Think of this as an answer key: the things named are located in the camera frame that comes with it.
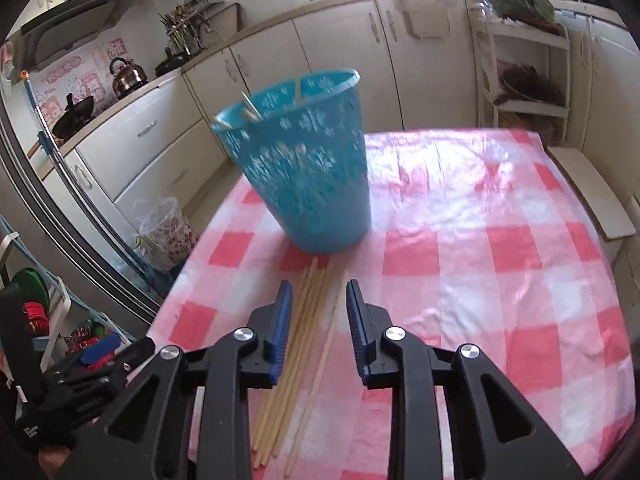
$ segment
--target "table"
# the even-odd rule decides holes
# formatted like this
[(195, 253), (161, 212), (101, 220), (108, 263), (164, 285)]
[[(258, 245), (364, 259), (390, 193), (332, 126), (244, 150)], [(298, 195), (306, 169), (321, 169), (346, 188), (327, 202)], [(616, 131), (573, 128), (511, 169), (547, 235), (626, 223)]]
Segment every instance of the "table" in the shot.
[[(633, 420), (629, 342), (593, 225), (538, 136), (433, 130), (366, 141), (372, 229), (331, 256), (334, 268), (348, 268), (368, 303), (385, 306), (428, 344), (476, 343), (591, 472)], [(311, 259), (242, 177), (149, 335), (158, 348), (210, 346), (271, 303), (280, 280), (297, 282)], [(310, 362), (323, 338), (321, 330)], [(251, 393), (255, 416), (262, 393)], [(294, 419), (304, 399), (303, 392)], [(388, 390), (363, 388), (341, 313), (292, 478), (385, 479), (390, 404)], [(255, 478), (282, 478), (293, 433)]]

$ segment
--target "trash bin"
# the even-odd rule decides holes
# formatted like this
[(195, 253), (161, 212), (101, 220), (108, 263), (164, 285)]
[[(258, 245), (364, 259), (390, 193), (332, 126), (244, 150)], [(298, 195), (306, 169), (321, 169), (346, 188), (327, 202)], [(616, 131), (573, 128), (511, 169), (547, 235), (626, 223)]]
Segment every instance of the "trash bin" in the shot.
[(278, 224), (300, 250), (343, 251), (371, 224), (355, 70), (288, 80), (254, 94), (262, 120), (236, 103), (212, 125)]

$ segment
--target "drawer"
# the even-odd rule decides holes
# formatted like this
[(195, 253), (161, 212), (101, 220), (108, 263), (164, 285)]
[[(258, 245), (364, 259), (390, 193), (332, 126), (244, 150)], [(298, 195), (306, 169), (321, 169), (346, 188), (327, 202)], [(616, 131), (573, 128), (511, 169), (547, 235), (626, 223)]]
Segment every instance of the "drawer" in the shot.
[[(118, 211), (116, 206), (113, 205), (113, 202), (109, 200), (109, 197), (107, 197), (100, 188), (94, 176), (78, 156), (78, 153), (75, 150), (71, 151), (65, 157), (65, 160), (84, 191), (120, 237), (125, 242), (129, 242), (134, 238), (138, 233), (124, 218), (122, 213)], [(98, 251), (100, 256), (108, 262), (114, 262), (119, 259), (111, 246), (95, 229), (94, 225), (89, 222), (84, 212), (82, 212), (76, 201), (71, 197), (55, 170), (49, 173), (44, 179), (44, 187), (65, 214), (66, 218), (78, 230), (82, 237)]]
[[(207, 121), (202, 120), (162, 152), (115, 204), (131, 225), (139, 229), (145, 206), (153, 205), (158, 198), (173, 196), (183, 208), (225, 161), (225, 153)], [(143, 200), (148, 204), (136, 204)]]
[(114, 200), (156, 156), (201, 118), (187, 84), (177, 77), (98, 126), (77, 149)]

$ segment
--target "floor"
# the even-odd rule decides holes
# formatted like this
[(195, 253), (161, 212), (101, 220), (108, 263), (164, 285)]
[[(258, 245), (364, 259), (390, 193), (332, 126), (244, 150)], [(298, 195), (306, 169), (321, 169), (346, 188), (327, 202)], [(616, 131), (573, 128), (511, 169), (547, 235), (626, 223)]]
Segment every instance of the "floor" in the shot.
[(187, 218), (193, 229), (201, 235), (211, 222), (213, 215), (225, 201), (226, 196), (242, 176), (242, 170), (235, 164), (229, 165), (228, 170), (222, 175), (217, 175), (215, 181), (209, 184), (203, 198), (193, 206), (191, 212), (187, 213)]

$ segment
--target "frying pan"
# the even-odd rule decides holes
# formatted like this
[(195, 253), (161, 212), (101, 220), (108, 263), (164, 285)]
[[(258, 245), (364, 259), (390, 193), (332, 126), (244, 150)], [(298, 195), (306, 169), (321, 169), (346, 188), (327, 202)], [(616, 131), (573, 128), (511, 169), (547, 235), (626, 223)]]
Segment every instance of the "frying pan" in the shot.
[[(69, 140), (86, 124), (92, 113), (94, 113), (94, 96), (90, 95), (74, 104), (73, 94), (67, 94), (66, 113), (53, 126), (53, 136), (57, 139)], [(40, 143), (36, 142), (27, 152), (27, 158), (31, 158), (39, 147)]]

